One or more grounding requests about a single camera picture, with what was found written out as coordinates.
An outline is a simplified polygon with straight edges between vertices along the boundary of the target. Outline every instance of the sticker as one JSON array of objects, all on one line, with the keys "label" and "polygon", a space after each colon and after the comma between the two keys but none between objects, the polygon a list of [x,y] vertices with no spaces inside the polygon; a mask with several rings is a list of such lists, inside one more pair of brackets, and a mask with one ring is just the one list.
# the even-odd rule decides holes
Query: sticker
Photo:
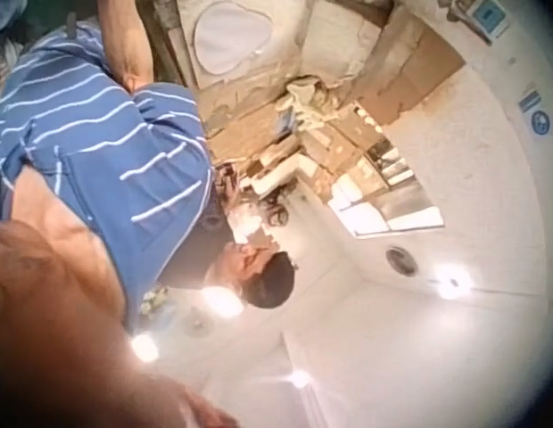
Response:
[{"label": "sticker", "polygon": [[522,113],[527,113],[530,109],[533,107],[536,107],[538,104],[542,102],[542,97],[538,93],[538,91],[532,91],[530,94],[528,94],[523,100],[518,103],[518,106],[520,107],[520,110]]},{"label": "sticker", "polygon": [[539,136],[550,132],[550,116],[543,110],[535,111],[531,116],[532,129]]},{"label": "sticker", "polygon": [[492,34],[507,18],[507,15],[493,0],[483,0],[473,12],[473,18],[487,34]]}]

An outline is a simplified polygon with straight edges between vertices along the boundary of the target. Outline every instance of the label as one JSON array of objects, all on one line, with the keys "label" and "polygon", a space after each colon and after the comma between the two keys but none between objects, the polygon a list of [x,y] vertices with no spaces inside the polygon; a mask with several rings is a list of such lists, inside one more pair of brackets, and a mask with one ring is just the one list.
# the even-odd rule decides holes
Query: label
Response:
[{"label": "label", "polygon": [[548,113],[542,108],[542,96],[536,90],[525,96],[518,103],[530,125],[533,133],[537,136],[545,136],[550,132],[552,122]]},{"label": "label", "polygon": [[531,116],[532,130],[539,136],[550,132],[550,116],[543,110],[535,111]]}]

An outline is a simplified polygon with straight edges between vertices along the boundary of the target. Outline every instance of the clutter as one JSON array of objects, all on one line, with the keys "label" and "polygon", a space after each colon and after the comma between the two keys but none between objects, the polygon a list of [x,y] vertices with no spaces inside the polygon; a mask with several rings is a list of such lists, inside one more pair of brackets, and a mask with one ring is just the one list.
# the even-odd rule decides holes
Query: clutter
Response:
[{"label": "clutter", "polygon": [[0,96],[3,91],[5,79],[21,55],[23,46],[14,43],[11,39],[0,35]]}]

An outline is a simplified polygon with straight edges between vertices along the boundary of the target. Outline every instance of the light fixture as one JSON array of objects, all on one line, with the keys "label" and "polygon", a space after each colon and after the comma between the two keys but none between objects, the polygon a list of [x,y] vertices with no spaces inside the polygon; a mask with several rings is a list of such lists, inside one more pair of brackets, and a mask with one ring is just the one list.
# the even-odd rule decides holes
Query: light fixture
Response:
[{"label": "light fixture", "polygon": [[226,287],[205,287],[202,296],[213,311],[223,318],[234,318],[244,311],[241,299]]},{"label": "light fixture", "polygon": [[160,356],[158,347],[148,334],[135,336],[130,344],[136,356],[144,363],[151,363]]},{"label": "light fixture", "polygon": [[306,388],[310,383],[310,375],[304,370],[294,370],[288,376],[288,380],[294,385],[294,388],[301,390],[302,388]]},{"label": "light fixture", "polygon": [[458,265],[441,265],[437,268],[437,292],[445,300],[466,296],[473,287],[467,271]]}]

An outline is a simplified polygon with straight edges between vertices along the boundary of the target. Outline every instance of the man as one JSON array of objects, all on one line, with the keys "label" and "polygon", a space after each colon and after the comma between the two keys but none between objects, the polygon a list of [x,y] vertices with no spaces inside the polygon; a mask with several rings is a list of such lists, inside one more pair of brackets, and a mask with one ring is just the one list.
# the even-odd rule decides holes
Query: man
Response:
[{"label": "man", "polygon": [[[76,39],[39,41],[0,98],[0,382],[55,413],[96,408],[107,423],[117,409],[154,408],[141,426],[178,426],[170,383],[132,360],[120,325],[136,331],[144,294],[191,243],[213,172],[193,97],[153,82],[135,1],[98,10],[102,31],[80,23]],[[257,306],[292,291],[285,253],[227,243],[211,261],[198,276]]]}]

